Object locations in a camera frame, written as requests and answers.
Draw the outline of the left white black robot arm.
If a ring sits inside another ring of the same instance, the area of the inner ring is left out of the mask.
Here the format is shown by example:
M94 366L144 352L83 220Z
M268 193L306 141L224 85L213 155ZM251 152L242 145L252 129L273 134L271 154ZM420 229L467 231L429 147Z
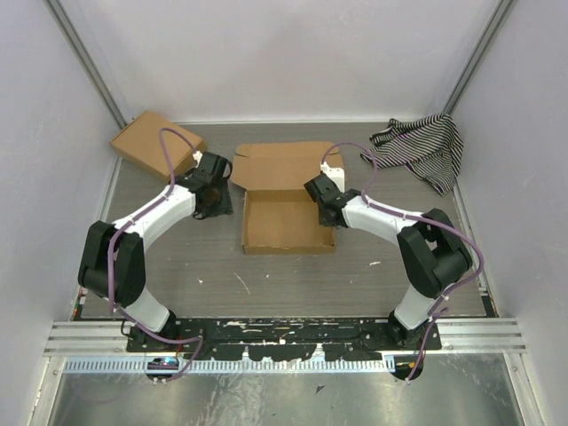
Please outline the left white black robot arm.
M180 221L233 213L227 184L232 162L210 152L198 152L193 158L194 167L172 175L142 207L112 223L93 223L79 266L79 285L107 300L112 312L131 321L160 352L198 339L183 339L174 312L147 288L146 251Z

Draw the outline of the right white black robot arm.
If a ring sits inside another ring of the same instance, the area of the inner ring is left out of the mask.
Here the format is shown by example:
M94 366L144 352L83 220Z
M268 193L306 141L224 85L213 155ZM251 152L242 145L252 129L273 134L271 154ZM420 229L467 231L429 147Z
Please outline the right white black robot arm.
M473 265L461 233L441 209L397 209L358 190L343 192L323 172L304 188L318 207L321 225L370 233L399 249L409 287L390 313L387 330L397 348L414 348L445 291Z

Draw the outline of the brown cardboard box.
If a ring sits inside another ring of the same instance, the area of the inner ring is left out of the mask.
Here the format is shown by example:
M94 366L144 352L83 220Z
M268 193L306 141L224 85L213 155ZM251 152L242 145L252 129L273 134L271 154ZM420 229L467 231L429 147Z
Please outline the brown cardboard box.
M343 158L328 141L246 143L235 148L230 180L245 190L242 247L247 255L320 255L335 251L335 230L319 223L304 184Z
M170 169L162 149L161 139L165 144L174 174L184 173L195 165L192 148L177 134L181 134L198 151L205 152L207 145L201 136L170 122L163 115L153 111L145 111L114 139L110 146L125 161L139 167L143 171L160 179L164 183L170 181Z

